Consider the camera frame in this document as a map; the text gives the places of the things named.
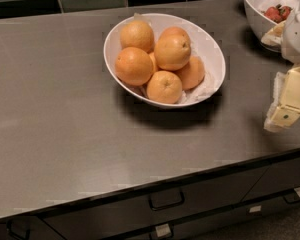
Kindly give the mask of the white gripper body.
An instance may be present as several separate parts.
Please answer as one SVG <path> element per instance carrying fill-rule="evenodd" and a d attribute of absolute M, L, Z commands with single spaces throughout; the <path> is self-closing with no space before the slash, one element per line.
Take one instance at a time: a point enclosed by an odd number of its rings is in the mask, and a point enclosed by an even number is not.
<path fill-rule="evenodd" d="M 300 64 L 300 2 L 288 16 L 282 35 L 282 56 Z"/>

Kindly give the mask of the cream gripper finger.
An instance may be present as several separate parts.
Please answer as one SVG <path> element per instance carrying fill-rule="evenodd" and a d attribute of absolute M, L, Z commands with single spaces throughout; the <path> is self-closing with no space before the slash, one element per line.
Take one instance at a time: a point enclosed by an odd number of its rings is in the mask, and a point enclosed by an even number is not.
<path fill-rule="evenodd" d="M 264 129 L 280 132 L 290 128 L 300 118 L 300 64 L 286 73 L 278 72 L 274 79 L 273 102 L 267 112 Z"/>
<path fill-rule="evenodd" d="M 280 48 L 282 45 L 285 23 L 286 21 L 282 21 L 266 32 L 261 38 L 261 43 L 269 47 Z"/>

